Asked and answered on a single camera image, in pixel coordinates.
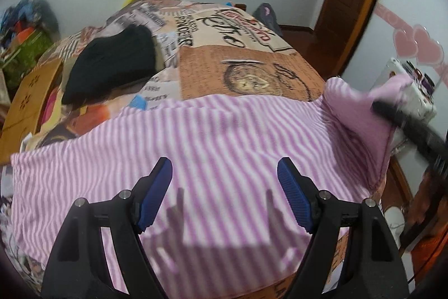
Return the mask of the newspaper print bed cover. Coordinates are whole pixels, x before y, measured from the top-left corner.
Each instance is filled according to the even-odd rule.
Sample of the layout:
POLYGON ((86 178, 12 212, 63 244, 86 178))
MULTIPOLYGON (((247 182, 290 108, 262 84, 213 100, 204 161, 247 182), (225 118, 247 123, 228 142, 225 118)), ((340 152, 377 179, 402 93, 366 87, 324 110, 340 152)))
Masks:
MULTIPOLYGON (((157 12, 178 33, 178 67, 175 74, 181 87, 180 99, 167 98, 160 104, 165 100, 184 101, 209 95, 268 95, 307 103, 322 96, 324 82, 304 58, 247 13, 208 4, 177 4, 173 9, 159 4, 157 12)), ((144 110, 153 110, 159 105, 144 110)), ((132 107, 121 107, 95 124, 85 119, 78 121, 74 126, 74 137, 66 140, 83 136, 101 123, 117 117, 126 108, 132 107)), ((43 144, 35 149, 54 143, 59 142, 43 144)), ((34 267, 46 270, 49 260, 41 264, 18 245, 17 248, 34 267)), ((295 272, 257 291, 285 291, 295 272)))

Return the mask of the wooden board with paw cutouts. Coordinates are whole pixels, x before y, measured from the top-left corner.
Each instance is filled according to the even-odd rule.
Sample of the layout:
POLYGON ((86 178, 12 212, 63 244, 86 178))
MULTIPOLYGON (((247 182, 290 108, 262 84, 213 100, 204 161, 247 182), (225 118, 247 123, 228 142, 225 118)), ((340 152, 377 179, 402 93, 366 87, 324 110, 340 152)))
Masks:
POLYGON ((39 131, 46 100, 61 71, 62 59, 55 59, 22 79, 1 131, 1 165, 10 163, 25 136, 39 131))

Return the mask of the pink striped pants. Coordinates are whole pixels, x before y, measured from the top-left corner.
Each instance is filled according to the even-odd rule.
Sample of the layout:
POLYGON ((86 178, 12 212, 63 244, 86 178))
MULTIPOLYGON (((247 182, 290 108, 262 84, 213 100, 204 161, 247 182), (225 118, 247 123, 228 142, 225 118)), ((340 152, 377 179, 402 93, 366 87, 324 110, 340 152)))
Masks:
POLYGON ((310 240, 279 184, 279 160, 342 200, 372 196, 393 128, 370 107, 401 103, 410 82, 401 74, 358 92, 334 77, 311 103, 209 95, 126 108, 76 139, 12 156, 15 241, 46 264, 75 199, 109 200, 166 157, 172 182, 141 242, 167 295, 234 298, 273 285, 296 271, 310 240))

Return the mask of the black folded garment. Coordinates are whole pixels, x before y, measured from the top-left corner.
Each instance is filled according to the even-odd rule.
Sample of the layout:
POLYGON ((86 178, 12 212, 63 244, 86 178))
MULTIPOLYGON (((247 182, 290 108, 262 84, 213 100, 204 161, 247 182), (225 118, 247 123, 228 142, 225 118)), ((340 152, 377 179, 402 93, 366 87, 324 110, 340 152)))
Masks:
POLYGON ((80 105, 112 89, 157 73, 153 36, 144 26, 130 25, 114 36, 92 40, 69 74, 64 105, 80 105))

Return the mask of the green basket of clutter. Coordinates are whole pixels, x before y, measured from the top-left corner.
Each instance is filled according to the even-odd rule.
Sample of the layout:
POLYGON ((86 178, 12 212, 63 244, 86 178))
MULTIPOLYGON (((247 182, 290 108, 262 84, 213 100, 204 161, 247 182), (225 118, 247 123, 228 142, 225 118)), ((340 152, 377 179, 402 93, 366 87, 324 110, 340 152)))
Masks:
POLYGON ((59 37, 59 22, 46 0, 20 0, 1 15, 1 70, 9 90, 59 37))

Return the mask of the white cabinet with stickers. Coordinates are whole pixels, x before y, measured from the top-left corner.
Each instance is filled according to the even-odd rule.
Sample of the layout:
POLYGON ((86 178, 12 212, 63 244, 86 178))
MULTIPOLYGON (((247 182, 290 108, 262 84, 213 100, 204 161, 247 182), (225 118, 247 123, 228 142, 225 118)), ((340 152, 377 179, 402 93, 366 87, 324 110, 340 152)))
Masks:
POLYGON ((422 73, 418 73, 410 61, 399 61, 397 58, 391 58, 376 79, 373 87, 385 84, 388 79, 398 74, 407 74, 412 79, 412 84, 408 85, 403 91, 405 101, 400 108, 427 124, 436 116, 437 108, 432 96, 428 94, 428 90, 418 79, 418 74, 422 76, 422 73))

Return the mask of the grey bag on floor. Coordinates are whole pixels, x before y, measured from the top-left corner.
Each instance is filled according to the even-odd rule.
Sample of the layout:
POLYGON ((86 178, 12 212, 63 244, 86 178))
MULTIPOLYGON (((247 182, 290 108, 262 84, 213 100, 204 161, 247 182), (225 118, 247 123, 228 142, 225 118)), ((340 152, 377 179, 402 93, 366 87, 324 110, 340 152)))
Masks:
POLYGON ((282 30, 277 22, 276 13, 269 3, 260 4, 254 11, 253 17, 278 36, 283 36, 282 30))

